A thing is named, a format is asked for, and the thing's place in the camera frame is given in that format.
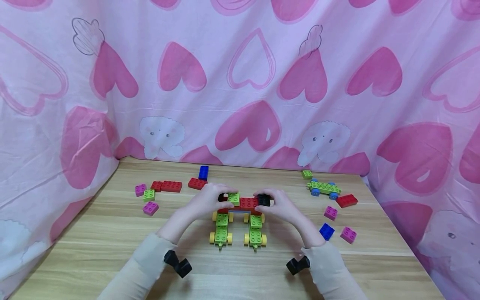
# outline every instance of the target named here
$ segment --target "blue lego brick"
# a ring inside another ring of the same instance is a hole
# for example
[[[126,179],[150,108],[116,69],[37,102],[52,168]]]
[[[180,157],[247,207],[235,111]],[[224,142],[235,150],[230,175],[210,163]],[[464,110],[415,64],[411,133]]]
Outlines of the blue lego brick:
[[[198,179],[207,181],[208,178],[208,166],[200,166],[200,172],[198,172]]]
[[[327,223],[325,223],[322,228],[320,228],[320,234],[323,236],[325,240],[329,240],[332,236],[333,233],[335,232],[335,229],[330,227]]]
[[[319,189],[312,189],[310,191],[310,194],[312,194],[312,196],[319,196],[320,195],[320,190]]]

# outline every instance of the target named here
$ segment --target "green lego brick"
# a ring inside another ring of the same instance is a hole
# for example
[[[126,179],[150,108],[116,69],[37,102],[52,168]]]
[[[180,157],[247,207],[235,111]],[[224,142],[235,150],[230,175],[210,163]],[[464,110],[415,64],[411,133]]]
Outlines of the green lego brick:
[[[262,245],[262,233],[259,228],[249,227],[248,233],[250,235],[250,246],[261,246]]]
[[[262,228],[262,216],[250,215],[250,227]]]
[[[238,193],[228,193],[228,201],[232,202],[233,205],[240,205],[240,192]]]
[[[319,189],[322,194],[330,194],[331,192],[339,193],[342,191],[336,185],[331,185],[324,182],[310,181],[307,183],[307,188],[311,191],[312,189]]]
[[[313,178],[312,171],[310,171],[310,170],[303,170],[301,172],[301,175],[302,175],[303,179],[312,179]]]
[[[215,228],[215,245],[227,244],[228,229],[226,226],[217,226]]]
[[[228,214],[218,214],[216,215],[216,225],[218,226],[228,226]]]
[[[144,191],[144,202],[149,202],[155,200],[155,191],[146,190]]]

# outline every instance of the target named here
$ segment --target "finger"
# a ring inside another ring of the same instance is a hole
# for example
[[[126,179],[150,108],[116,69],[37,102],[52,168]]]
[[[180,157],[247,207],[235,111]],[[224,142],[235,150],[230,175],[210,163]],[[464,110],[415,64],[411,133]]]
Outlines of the finger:
[[[266,194],[266,195],[269,195],[269,196],[275,198],[276,192],[277,192],[277,190],[275,190],[275,189],[265,188],[265,189],[261,189],[261,190],[256,191],[255,193],[253,193],[253,195],[256,197],[258,194]]]
[[[218,184],[217,185],[217,188],[218,188],[218,192],[219,193],[237,193],[239,190],[235,189],[235,188],[232,188],[228,185],[225,185],[225,184]]]
[[[272,207],[270,206],[263,206],[263,205],[258,205],[255,207],[255,211],[262,213],[262,214],[269,214],[272,212]]]
[[[217,206],[216,210],[219,210],[219,209],[222,209],[222,208],[234,208],[235,207],[232,202],[228,202],[228,201],[217,202],[216,206]]]

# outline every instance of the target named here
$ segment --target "wood grain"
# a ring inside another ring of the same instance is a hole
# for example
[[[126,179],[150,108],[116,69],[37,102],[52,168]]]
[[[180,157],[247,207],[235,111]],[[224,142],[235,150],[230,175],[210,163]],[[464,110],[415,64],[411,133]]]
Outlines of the wood grain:
[[[95,299],[145,236],[198,192],[187,187],[198,170],[195,164],[123,159],[12,299]],[[443,299],[359,176],[314,176],[334,181],[342,194],[353,193],[359,203],[340,209],[327,196],[311,196],[298,171],[210,166],[208,179],[234,186],[245,196],[263,187],[283,189],[318,227],[328,222],[336,230],[330,241],[370,300]],[[143,214],[144,203],[135,197],[134,187],[154,180],[182,181],[183,188],[181,193],[157,193],[160,209],[149,217]],[[335,222],[323,216],[327,205],[339,210]],[[221,251],[208,243],[215,228],[211,216],[195,221],[177,251],[181,259],[188,258],[193,271],[180,279],[167,267],[147,299],[322,299],[308,271],[293,277],[285,267],[302,246],[293,226],[267,217],[262,233],[268,244],[254,252],[243,246],[248,227],[242,219],[236,215],[229,225],[233,244]],[[353,245],[339,237],[344,226],[358,234]]]

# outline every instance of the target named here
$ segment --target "red lego brick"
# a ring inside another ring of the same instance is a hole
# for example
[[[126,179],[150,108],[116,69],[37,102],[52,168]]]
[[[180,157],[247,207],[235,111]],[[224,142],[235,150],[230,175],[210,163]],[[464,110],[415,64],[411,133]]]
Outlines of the red lego brick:
[[[163,184],[163,182],[161,182],[161,181],[154,181],[154,182],[152,182],[152,186],[150,187],[150,189],[154,190],[155,192],[161,192],[162,191],[162,184]]]
[[[345,208],[345,207],[349,207],[349,206],[357,204],[358,200],[357,200],[357,198],[355,198],[354,195],[350,194],[350,195],[345,195],[345,196],[338,197],[336,202],[338,203],[338,205],[341,208]]]
[[[196,190],[201,190],[208,182],[197,178],[192,178],[188,182],[188,187]]]
[[[181,191],[181,182],[179,181],[167,181],[165,180],[162,184],[162,190],[164,192],[180,192]]]
[[[257,198],[240,198],[240,210],[254,212],[257,205]]]

